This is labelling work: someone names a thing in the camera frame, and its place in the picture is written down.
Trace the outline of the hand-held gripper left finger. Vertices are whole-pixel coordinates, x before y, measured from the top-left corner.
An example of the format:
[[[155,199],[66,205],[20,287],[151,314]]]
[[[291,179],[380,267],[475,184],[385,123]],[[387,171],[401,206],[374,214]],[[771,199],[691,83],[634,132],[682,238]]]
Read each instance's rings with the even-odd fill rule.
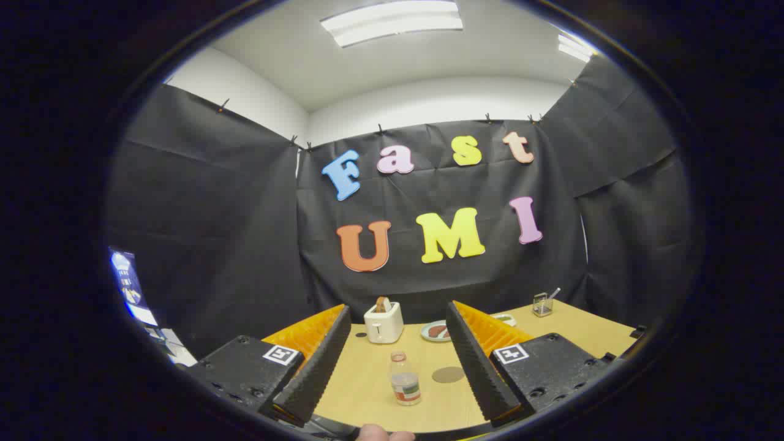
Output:
[[[350,308],[340,304],[263,339],[235,337],[184,371],[231,404],[303,427],[350,330]]]

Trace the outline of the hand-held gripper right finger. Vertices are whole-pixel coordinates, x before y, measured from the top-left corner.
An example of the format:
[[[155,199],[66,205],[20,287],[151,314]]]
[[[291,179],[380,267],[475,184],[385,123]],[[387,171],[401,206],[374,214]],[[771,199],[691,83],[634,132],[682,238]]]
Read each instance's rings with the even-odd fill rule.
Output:
[[[532,337],[458,301],[448,303],[445,323],[482,416],[495,427],[565,402],[616,360],[560,333]]]

